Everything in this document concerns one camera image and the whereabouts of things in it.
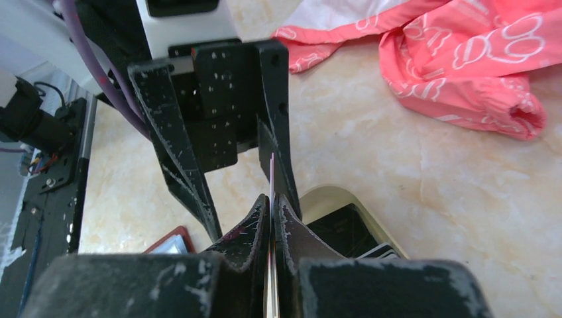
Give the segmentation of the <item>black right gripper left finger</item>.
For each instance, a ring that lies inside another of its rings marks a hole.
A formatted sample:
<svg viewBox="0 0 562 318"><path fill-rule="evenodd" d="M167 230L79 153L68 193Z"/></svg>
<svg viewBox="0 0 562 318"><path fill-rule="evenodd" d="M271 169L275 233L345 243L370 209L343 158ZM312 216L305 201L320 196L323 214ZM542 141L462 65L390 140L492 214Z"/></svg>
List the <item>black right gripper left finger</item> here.
<svg viewBox="0 0 562 318"><path fill-rule="evenodd" d="M23 317L263 317L269 199L197 254L61 256Z"/></svg>

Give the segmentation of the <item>red card holder wallet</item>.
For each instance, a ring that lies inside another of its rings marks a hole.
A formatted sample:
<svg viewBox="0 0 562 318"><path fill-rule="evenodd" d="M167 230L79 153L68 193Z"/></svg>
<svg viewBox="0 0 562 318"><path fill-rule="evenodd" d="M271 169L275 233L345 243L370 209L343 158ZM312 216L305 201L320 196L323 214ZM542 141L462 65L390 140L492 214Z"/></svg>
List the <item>red card holder wallet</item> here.
<svg viewBox="0 0 562 318"><path fill-rule="evenodd" d="M191 237L187 228L177 226L168 234L148 247L144 254L195 254Z"/></svg>

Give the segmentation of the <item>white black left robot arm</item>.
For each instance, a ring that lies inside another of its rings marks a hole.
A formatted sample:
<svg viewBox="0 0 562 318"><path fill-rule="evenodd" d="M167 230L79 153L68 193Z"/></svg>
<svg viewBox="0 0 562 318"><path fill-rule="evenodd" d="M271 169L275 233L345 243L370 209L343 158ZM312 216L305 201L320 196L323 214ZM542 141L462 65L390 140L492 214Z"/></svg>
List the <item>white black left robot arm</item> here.
<svg viewBox="0 0 562 318"><path fill-rule="evenodd" d="M288 49L243 42L225 1L2 1L1 34L90 75L154 147L172 195L222 236L205 174L257 148L273 196L301 216L290 158Z"/></svg>

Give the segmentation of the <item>gold credit card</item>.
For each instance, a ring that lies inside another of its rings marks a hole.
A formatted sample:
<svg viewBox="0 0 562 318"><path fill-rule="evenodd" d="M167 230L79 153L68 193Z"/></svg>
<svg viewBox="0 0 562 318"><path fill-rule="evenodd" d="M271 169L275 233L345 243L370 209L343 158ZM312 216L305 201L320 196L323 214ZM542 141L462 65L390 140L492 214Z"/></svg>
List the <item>gold credit card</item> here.
<svg viewBox="0 0 562 318"><path fill-rule="evenodd" d="M278 295L278 278L276 269L276 234L274 229L274 159L275 155L270 154L269 161L269 235L268 235L268 286L271 313L268 317L280 317L280 304Z"/></svg>

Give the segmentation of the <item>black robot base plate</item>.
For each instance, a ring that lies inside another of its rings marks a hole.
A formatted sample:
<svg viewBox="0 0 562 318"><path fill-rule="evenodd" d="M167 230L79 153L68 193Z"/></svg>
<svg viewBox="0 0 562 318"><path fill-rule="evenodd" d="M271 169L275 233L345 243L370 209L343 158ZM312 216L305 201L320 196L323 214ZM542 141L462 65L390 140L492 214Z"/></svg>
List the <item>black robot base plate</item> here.
<svg viewBox="0 0 562 318"><path fill-rule="evenodd" d="M57 257L77 252L93 136L95 103L79 98L56 118L69 124L76 139L54 163L32 177L18 210L11 249L22 254L3 264L1 316L19 317L33 284Z"/></svg>

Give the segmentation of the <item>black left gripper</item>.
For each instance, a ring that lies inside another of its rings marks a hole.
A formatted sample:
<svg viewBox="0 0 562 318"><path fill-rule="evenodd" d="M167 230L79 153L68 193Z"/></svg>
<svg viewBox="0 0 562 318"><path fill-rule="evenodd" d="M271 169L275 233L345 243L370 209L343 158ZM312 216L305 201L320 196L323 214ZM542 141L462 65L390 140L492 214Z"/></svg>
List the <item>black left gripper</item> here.
<svg viewBox="0 0 562 318"><path fill-rule="evenodd" d="M172 196L212 242L219 240L223 232L204 172L232 166L258 145L270 185L301 219L290 151L288 49L273 39L216 40L171 46L168 54L187 58L191 69L171 77L164 59L130 64L128 75Z"/></svg>

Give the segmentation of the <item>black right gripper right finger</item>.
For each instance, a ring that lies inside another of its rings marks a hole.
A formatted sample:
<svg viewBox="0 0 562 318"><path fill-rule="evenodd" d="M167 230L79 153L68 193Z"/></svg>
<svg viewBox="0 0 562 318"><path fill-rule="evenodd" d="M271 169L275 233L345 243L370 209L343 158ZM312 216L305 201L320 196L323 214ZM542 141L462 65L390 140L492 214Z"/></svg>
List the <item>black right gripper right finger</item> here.
<svg viewBox="0 0 562 318"><path fill-rule="evenodd" d="M274 201L282 317L491 317L469 269L450 260L345 258Z"/></svg>

